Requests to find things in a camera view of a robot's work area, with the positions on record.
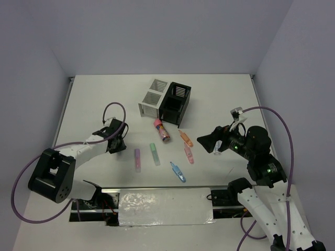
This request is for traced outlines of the green highlighter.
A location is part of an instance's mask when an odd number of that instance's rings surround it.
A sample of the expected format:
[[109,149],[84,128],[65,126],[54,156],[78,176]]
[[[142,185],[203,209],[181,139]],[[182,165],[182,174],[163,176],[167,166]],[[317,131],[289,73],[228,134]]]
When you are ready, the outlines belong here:
[[150,143],[150,150],[152,153],[153,161],[155,163],[155,166],[160,166],[160,160],[157,152],[157,148],[154,143]]

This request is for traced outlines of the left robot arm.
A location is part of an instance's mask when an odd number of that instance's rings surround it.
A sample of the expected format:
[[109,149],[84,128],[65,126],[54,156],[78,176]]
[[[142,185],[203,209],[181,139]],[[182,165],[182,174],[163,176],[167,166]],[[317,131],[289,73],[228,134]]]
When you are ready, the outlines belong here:
[[28,182],[28,188],[55,202],[61,203],[71,194],[75,170],[91,159],[105,153],[118,153],[127,147],[123,132],[129,127],[115,118],[105,121],[104,127],[81,144],[60,150],[42,152]]

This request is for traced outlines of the blue highlighter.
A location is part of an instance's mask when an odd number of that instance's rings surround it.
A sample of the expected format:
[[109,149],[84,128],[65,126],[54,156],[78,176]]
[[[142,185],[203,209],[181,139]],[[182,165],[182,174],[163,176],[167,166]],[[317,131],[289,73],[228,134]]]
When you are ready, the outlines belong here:
[[186,178],[183,175],[183,173],[181,172],[181,170],[179,169],[179,167],[177,165],[175,165],[173,162],[170,162],[171,166],[172,166],[172,171],[175,173],[175,175],[178,177],[178,179],[185,183],[186,182]]

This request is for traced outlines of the purple highlighter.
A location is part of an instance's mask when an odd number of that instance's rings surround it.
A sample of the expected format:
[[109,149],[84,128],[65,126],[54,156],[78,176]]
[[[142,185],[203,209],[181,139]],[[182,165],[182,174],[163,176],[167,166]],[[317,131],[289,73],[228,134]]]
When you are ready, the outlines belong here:
[[135,170],[136,172],[141,172],[141,156],[140,149],[135,149]]

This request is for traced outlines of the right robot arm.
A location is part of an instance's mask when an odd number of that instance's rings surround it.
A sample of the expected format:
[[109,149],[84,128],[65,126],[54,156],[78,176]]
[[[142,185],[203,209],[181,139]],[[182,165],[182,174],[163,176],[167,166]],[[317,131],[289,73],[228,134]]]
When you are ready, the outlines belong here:
[[260,126],[245,135],[229,125],[217,126],[197,138],[208,153],[221,141],[220,152],[230,149],[248,161],[247,170],[256,187],[246,178],[228,184],[228,200],[242,204],[254,217],[271,243],[271,250],[325,250],[309,232],[293,199],[287,196],[288,181],[280,162],[270,153],[271,139]]

